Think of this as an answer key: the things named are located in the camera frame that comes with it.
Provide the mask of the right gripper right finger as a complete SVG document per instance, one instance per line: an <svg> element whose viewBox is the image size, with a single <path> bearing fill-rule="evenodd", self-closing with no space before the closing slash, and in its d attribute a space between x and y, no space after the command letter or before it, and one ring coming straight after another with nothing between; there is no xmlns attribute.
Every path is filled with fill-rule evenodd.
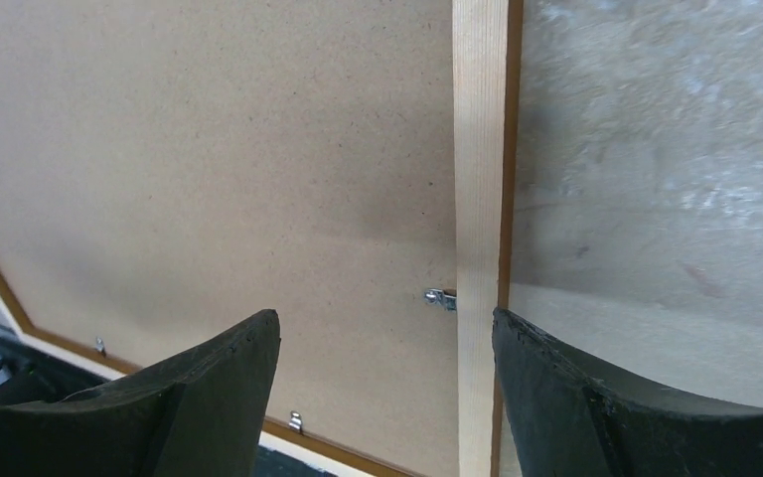
<svg viewBox="0 0 763 477"><path fill-rule="evenodd" d="M526 476L763 476L763 408L703 397L496 309L492 344Z"/></svg>

